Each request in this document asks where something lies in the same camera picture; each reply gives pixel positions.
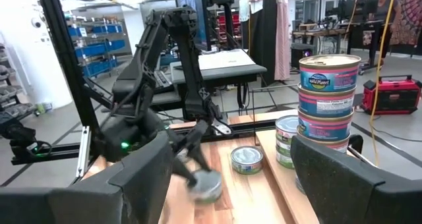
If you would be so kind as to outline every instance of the green indicator light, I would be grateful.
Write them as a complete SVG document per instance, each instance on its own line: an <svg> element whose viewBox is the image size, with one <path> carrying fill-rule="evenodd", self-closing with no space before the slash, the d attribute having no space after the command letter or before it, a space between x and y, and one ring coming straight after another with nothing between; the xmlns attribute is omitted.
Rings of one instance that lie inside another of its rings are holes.
<svg viewBox="0 0 422 224"><path fill-rule="evenodd" d="M123 149L126 149L126 148L128 148L128 147L129 147L129 144L128 144L128 143L126 143L126 142L122 142L122 143L121 143L121 147L122 147Z"/></svg>

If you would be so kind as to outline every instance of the patterned tapestry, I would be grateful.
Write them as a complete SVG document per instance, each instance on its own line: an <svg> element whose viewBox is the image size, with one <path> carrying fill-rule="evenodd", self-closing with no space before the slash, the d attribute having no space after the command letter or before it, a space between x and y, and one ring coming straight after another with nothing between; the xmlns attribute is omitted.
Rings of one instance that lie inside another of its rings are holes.
<svg viewBox="0 0 422 224"><path fill-rule="evenodd" d="M422 29L422 0L399 0L402 19L397 31L392 35L390 45L417 44Z"/></svg>

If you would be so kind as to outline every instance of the red portable generator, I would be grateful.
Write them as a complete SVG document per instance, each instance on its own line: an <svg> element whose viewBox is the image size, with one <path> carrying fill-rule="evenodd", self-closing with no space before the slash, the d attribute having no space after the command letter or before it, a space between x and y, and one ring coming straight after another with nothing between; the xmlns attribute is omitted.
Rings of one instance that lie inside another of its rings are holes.
<svg viewBox="0 0 422 224"><path fill-rule="evenodd" d="M383 78L406 77L405 80L385 80ZM361 108L372 113L375 99L375 82L364 83ZM375 115L410 114L417 110L421 96L422 83L411 78L411 75L380 76L378 101Z"/></svg>

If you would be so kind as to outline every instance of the concrete floor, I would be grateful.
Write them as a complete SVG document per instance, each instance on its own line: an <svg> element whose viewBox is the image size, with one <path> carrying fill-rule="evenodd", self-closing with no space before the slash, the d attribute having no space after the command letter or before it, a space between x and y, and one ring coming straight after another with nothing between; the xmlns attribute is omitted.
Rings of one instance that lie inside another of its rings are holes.
<svg viewBox="0 0 422 224"><path fill-rule="evenodd" d="M368 53L358 50L353 54L367 58ZM422 72L419 69L421 61L418 59L410 59L400 57L387 57L385 66L381 75L397 75L412 74L416 79L422 79ZM110 90L117 73L102 75L97 82L104 88ZM362 93L363 83L373 80L375 72L367 72L358 78L357 93ZM298 75L292 75L288 84L296 84L299 81ZM250 83L250 88L258 88L260 82ZM287 104L286 106L297 107L298 95L294 88L280 88L272 92L272 96L277 104ZM215 104L220 106L224 111L236 111L236 91L224 91L221 96L218 94L213 97ZM96 108L96 114L99 122L101 122L106 114L101 113L101 108L95 101L92 102ZM272 105L273 102L267 92L255 94L255 107ZM265 112L268 109L258 109L256 113ZM167 111L169 115L181 117L181 110ZM237 112L230 113L229 116L236 116ZM37 139L45 140L53 145L68 144L80 141L80 120L76 112L75 105L72 103L66 107L56 109L51 113L41 115L39 117L27 117L21 121L25 126L35 128L37 130ZM369 116L364 113L356 113L353 116L352 133L360 134L364 137L365 143L363 155L372 162L375 162L375 153L372 145L370 133L368 133ZM418 135L422 125L422 112L416 111L411 115L384 115L377 119L375 127L393 134L395 136L420 140ZM408 179L422 179L422 146L417 142L403 141L393 138L385 133L376 133L380 138L387 142L376 142L379 167L401 175ZM9 143L5 139L0 139L0 184L8 187L45 187L45 186L69 186L76 175L77 159L65 159L59 161L48 161L43 163L35 163L32 165L11 165L13 156Z"/></svg>

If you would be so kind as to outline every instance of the hanging cloth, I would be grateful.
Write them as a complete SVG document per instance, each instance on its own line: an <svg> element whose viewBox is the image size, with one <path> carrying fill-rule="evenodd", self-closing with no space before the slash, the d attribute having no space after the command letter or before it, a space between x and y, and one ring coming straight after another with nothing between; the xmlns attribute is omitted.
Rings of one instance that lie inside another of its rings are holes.
<svg viewBox="0 0 422 224"><path fill-rule="evenodd" d="M288 0L277 1L276 68L274 80L290 77L289 14Z"/></svg>

